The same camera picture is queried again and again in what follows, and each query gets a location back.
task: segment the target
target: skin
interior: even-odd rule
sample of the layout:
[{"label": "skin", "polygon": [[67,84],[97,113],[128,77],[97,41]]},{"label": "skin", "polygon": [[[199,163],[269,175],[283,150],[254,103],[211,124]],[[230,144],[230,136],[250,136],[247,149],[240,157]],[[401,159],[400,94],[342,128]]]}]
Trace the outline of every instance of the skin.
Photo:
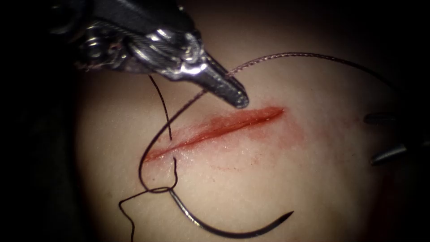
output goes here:
[{"label": "skin", "polygon": [[[395,71],[375,54],[377,45],[359,44],[369,41],[359,27],[324,14],[301,14],[307,7],[290,6],[284,14],[284,8],[269,4],[250,4],[247,11],[240,3],[228,9],[225,3],[184,6],[205,49],[226,69],[263,55],[306,51],[355,61],[396,80]],[[170,115],[200,91],[187,82],[154,78]],[[392,137],[388,130],[365,125],[362,117],[389,107],[391,91],[359,70],[311,58],[267,61],[236,78],[251,100],[246,109],[284,107],[284,121],[270,129],[288,122],[292,135],[285,146],[241,139],[245,135],[237,133],[214,145],[178,151],[175,191],[191,212],[218,229],[247,232],[295,211],[273,231],[243,241],[388,238],[389,222],[377,232],[371,227],[390,219],[378,212],[379,204],[388,211],[401,207],[402,187],[386,185],[398,167],[374,168],[368,161]],[[128,241],[131,224],[118,202],[143,191],[138,162],[165,122],[161,101],[147,76],[109,71],[86,73],[79,100],[77,166],[93,223],[102,241]],[[231,112],[233,107],[207,94],[172,130],[191,132],[208,117]],[[225,143],[237,145],[227,151]],[[174,182],[171,158],[145,163],[142,173],[150,188]],[[395,199],[385,204],[387,194]],[[134,241],[232,241],[194,226],[168,193],[145,194],[124,203],[124,209],[136,225]]]}]

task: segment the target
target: blood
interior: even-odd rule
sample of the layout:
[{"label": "blood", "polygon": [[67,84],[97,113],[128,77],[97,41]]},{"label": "blood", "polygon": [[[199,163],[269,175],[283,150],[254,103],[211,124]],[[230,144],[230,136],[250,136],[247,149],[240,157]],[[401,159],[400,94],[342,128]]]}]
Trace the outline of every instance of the blood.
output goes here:
[{"label": "blood", "polygon": [[[276,129],[264,128],[270,124],[279,123]],[[194,130],[192,137],[189,137],[191,130]],[[267,143],[278,149],[286,149],[294,144],[302,143],[304,134],[302,128],[295,122],[291,112],[286,107],[268,106],[262,109],[240,110],[222,117],[211,118],[208,122],[183,128],[174,132],[173,137],[178,138],[165,148],[155,148],[150,151],[144,162],[155,161],[171,151],[191,150],[204,141],[216,138],[227,139],[228,134],[238,131],[252,141]]]}]

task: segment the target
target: dark background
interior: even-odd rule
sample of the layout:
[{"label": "dark background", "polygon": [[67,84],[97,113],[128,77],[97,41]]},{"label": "dark background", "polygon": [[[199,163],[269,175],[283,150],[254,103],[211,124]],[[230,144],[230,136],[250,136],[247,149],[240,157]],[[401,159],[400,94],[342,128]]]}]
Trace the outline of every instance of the dark background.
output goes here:
[{"label": "dark background", "polygon": [[[396,5],[392,2],[304,1],[301,4],[315,11],[336,12],[344,17],[343,24],[358,26],[374,36],[374,44],[381,48],[393,68],[401,70],[400,79],[405,89],[416,98],[417,102],[410,109],[428,112],[428,91],[424,88],[428,81],[428,61],[422,60],[428,48],[424,39],[428,31],[424,6],[405,2]],[[73,163],[74,113],[79,98],[76,92],[78,73],[70,58],[73,53],[44,34],[43,21],[33,24],[26,35],[34,47],[31,48],[33,58],[27,60],[31,62],[30,67],[15,73],[19,78],[12,81],[13,90],[18,92],[10,102],[13,123],[9,130],[12,132],[10,151],[18,173],[9,182],[13,183],[10,194],[14,198],[9,202],[12,206],[7,207],[13,214],[11,224],[18,230],[17,238],[96,241]],[[381,238],[378,226],[384,225],[372,225],[369,238],[365,238],[367,241],[428,238],[427,163],[428,160],[416,159],[404,164],[410,176],[400,182],[410,187],[410,193],[404,212],[396,216],[398,226],[391,236]]]}]

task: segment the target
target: black suture thread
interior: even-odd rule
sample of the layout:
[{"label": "black suture thread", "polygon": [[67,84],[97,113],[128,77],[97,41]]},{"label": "black suture thread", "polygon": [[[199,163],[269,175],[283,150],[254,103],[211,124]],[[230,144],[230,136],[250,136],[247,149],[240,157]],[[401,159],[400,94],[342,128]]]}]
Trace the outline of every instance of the black suture thread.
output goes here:
[{"label": "black suture thread", "polygon": [[148,190],[150,193],[161,193],[158,191],[153,191],[151,189],[149,189],[145,182],[143,181],[142,178],[142,166],[143,166],[143,162],[145,161],[146,156],[148,155],[149,150],[152,148],[152,146],[155,144],[155,142],[158,140],[158,138],[160,137],[160,135],[166,130],[166,128],[173,122],[175,121],[179,115],[181,115],[185,110],[187,110],[195,101],[197,101],[201,96],[205,95],[207,93],[206,90],[201,90],[199,93],[197,93],[190,101],[188,101],[181,109],[179,109],[179,111],[177,113],[175,113],[175,115],[172,116],[172,118],[167,121],[166,124],[164,124],[164,126],[158,131],[158,133],[154,136],[154,138],[151,140],[151,142],[149,143],[148,147],[146,148],[145,152],[143,153],[140,162],[139,162],[139,170],[138,170],[138,175],[139,175],[139,181],[140,184],[146,189]]},{"label": "black suture thread", "polygon": [[317,54],[317,53],[308,53],[308,52],[283,52],[283,53],[277,53],[277,54],[273,54],[273,55],[263,56],[263,57],[260,57],[260,58],[254,59],[254,60],[250,60],[248,62],[241,64],[240,66],[234,68],[229,73],[227,73],[227,76],[232,76],[232,75],[242,71],[245,68],[248,68],[248,67],[253,66],[255,64],[261,63],[263,61],[273,60],[273,59],[278,59],[278,58],[283,58],[283,57],[312,57],[312,58],[318,58],[318,59],[323,59],[323,60],[327,60],[327,61],[334,61],[337,63],[348,65],[348,66],[354,67],[356,69],[359,69],[361,71],[364,71],[364,72],[370,74],[371,76],[375,77],[376,79],[378,79],[379,81],[381,81],[382,83],[387,85],[389,88],[394,90],[396,93],[401,93],[400,87],[396,86],[394,83],[388,81],[385,77],[383,77],[379,73],[377,73],[377,72],[375,72],[375,71],[373,71],[373,70],[371,70],[365,66],[362,66],[358,63],[355,63],[355,62],[352,62],[349,60],[340,59],[340,58],[337,58],[334,56],[322,55],[322,54]]},{"label": "black suture thread", "polygon": [[[158,88],[158,85],[155,83],[155,81],[152,78],[152,76],[151,75],[148,75],[148,76],[149,76],[149,79],[151,79],[152,84],[157,89],[158,96],[160,96],[161,103],[163,104],[164,113],[166,114],[166,120],[169,121],[169,113],[167,112],[167,107],[166,107],[166,103],[164,102],[163,95],[161,95],[160,89]],[[171,129],[170,125],[169,125],[169,138],[170,138],[170,140],[172,140],[172,129]]]}]

